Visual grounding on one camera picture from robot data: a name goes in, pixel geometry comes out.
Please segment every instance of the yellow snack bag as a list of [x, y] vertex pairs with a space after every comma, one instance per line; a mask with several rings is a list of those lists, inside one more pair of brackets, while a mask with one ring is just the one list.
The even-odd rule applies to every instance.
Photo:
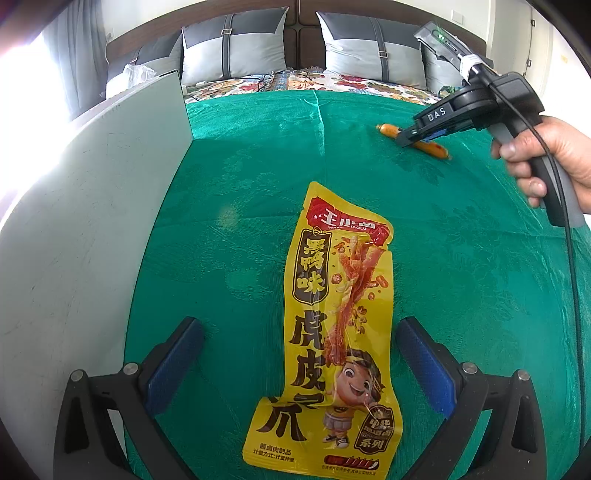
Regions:
[[390, 382], [394, 229], [312, 182], [284, 275], [285, 387], [256, 407], [245, 462], [384, 479], [402, 435]]

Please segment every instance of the human hand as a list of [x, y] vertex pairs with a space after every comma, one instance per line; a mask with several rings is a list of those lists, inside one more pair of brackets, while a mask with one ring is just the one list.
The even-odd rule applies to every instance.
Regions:
[[[542, 123], [535, 129], [573, 180], [581, 210], [583, 213], [591, 213], [591, 138], [552, 116], [542, 116]], [[505, 160], [509, 174], [517, 179], [517, 186], [528, 197], [530, 206], [538, 208], [547, 188], [542, 180], [532, 177], [531, 167], [527, 162], [530, 158], [544, 155], [544, 149], [534, 135], [525, 130], [503, 146], [493, 140], [491, 155]]]

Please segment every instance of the metal screw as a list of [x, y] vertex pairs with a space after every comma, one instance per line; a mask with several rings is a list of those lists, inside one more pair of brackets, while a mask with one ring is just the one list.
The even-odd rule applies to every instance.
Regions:
[[478, 367], [472, 362], [464, 362], [462, 363], [462, 370], [464, 370], [464, 372], [469, 375], [474, 375], [476, 372], [478, 372]]
[[517, 376], [520, 380], [523, 380], [524, 382], [527, 382], [530, 379], [530, 374], [523, 369], [517, 371]]
[[135, 362], [130, 362], [123, 367], [123, 373], [125, 375], [133, 375], [139, 370], [139, 366]]
[[70, 375], [73, 382], [78, 382], [82, 377], [84, 377], [84, 372], [82, 370], [74, 370]]

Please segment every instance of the headboard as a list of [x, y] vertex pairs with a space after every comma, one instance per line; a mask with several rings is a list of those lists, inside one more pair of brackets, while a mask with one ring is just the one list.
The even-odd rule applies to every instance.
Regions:
[[206, 0], [154, 18], [117, 37], [107, 45], [109, 61], [140, 48], [185, 25], [220, 15], [273, 7], [290, 7], [283, 33], [288, 67], [325, 67], [326, 49], [316, 12], [335, 12], [385, 18], [414, 25], [434, 21], [456, 35], [474, 52], [486, 55], [486, 42], [468, 30], [424, 10], [394, 0]]

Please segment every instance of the curtain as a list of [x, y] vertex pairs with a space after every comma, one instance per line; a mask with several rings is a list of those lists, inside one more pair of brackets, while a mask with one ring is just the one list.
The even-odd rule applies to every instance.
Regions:
[[43, 31], [59, 68], [70, 119], [105, 99], [107, 61], [100, 0], [73, 0]]

